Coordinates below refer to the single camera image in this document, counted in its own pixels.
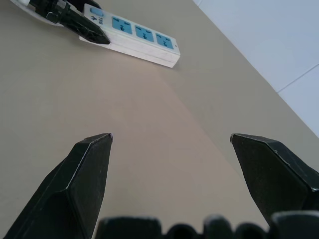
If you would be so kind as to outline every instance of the tabletop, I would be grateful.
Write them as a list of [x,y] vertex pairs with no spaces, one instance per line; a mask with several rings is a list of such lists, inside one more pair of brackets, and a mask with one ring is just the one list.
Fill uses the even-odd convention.
[[0,2],[0,234],[85,137],[114,135],[100,217],[156,216],[202,229],[210,214],[266,222],[243,181],[231,133],[284,142],[310,166],[318,139],[191,0],[103,0],[174,37],[167,68],[82,42]]

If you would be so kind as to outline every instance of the white power strip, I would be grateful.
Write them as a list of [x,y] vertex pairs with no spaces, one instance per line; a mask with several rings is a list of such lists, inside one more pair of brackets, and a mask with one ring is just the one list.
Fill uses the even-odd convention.
[[176,40],[163,33],[88,4],[84,6],[84,16],[100,26],[111,41],[109,45],[95,45],[168,67],[173,67],[180,57]]

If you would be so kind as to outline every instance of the power strip switch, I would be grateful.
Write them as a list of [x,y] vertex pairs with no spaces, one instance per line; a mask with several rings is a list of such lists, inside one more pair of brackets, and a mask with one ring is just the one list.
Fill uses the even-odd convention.
[[80,37],[82,41],[168,67],[173,67],[180,58],[173,37],[88,4],[85,4],[83,14],[105,32],[111,43],[96,44]]

